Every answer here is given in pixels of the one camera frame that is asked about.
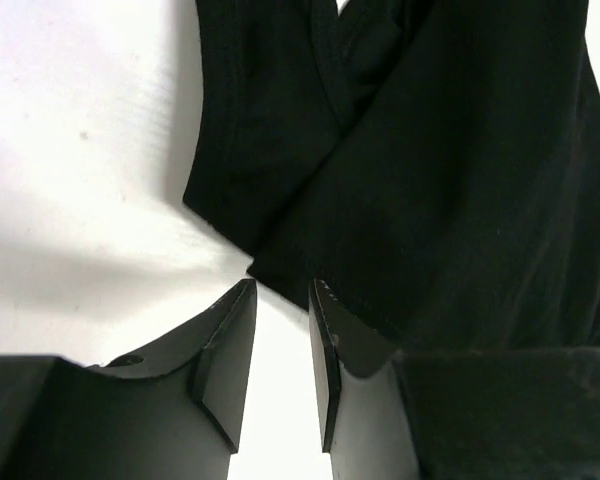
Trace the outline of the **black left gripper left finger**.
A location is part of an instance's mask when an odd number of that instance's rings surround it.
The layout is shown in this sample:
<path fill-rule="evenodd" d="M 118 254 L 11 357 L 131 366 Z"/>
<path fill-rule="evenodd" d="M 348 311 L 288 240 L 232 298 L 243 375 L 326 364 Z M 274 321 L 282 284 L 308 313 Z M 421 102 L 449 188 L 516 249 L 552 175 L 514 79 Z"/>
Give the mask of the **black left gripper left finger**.
<path fill-rule="evenodd" d="M 105 366 L 0 355 L 0 479 L 224 479 L 238 451 L 254 281 Z"/>

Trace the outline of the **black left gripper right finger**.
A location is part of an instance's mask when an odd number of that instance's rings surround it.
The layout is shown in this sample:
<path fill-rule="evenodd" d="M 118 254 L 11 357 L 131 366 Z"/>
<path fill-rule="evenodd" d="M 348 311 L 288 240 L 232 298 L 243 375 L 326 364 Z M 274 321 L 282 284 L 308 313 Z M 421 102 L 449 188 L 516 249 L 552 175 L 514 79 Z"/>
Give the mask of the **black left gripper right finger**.
<path fill-rule="evenodd" d="M 600 348 L 407 353 L 309 289 L 337 479 L 600 479 Z"/>

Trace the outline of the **black tank top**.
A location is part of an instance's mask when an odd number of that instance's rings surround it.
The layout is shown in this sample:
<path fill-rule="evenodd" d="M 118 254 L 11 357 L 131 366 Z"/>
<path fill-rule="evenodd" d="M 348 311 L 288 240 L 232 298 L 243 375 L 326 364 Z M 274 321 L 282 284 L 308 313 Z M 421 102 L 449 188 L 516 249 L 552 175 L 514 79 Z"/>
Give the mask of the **black tank top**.
<path fill-rule="evenodd" d="M 600 346 L 585 1 L 201 1 L 184 203 L 410 351 Z"/>

